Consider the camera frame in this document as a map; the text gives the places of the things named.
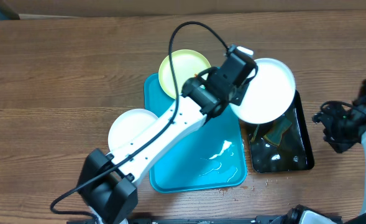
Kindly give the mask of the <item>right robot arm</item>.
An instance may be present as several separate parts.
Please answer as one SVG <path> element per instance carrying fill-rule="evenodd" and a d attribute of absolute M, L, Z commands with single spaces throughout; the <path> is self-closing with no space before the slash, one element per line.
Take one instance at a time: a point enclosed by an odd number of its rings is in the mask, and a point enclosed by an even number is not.
<path fill-rule="evenodd" d="M 359 216 L 348 223 L 366 223 L 366 79 L 362 82 L 358 98 L 351 104 L 327 101 L 313 116 L 314 123 L 324 125 L 324 141 L 337 152 L 343 153 L 359 143 L 365 155 L 364 201 Z"/>

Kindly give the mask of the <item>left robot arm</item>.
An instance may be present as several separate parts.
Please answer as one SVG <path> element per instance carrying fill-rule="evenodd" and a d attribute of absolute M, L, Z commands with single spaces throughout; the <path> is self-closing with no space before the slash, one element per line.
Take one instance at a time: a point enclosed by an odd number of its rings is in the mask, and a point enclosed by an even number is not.
<path fill-rule="evenodd" d="M 76 186 L 95 223 L 125 220 L 138 204 L 139 184 L 158 160 L 183 138 L 220 116 L 229 104 L 241 105 L 258 71 L 253 55 L 248 48 L 231 45 L 221 67 L 207 68 L 185 81 L 168 111 L 148 126 L 137 120 L 145 110 L 120 115 L 119 120 L 134 120 L 132 136 L 108 154 L 92 151 Z"/>

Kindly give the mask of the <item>green yellow sponge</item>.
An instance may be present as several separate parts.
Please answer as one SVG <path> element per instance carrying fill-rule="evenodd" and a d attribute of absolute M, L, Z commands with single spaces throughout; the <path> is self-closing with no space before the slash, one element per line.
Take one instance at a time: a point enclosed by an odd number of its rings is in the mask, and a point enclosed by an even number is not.
<path fill-rule="evenodd" d="M 276 120 L 258 124 L 250 138 L 250 142 L 255 142 L 262 138 L 273 146 L 279 146 L 283 135 L 290 129 L 292 122 L 286 116 L 280 116 Z"/>

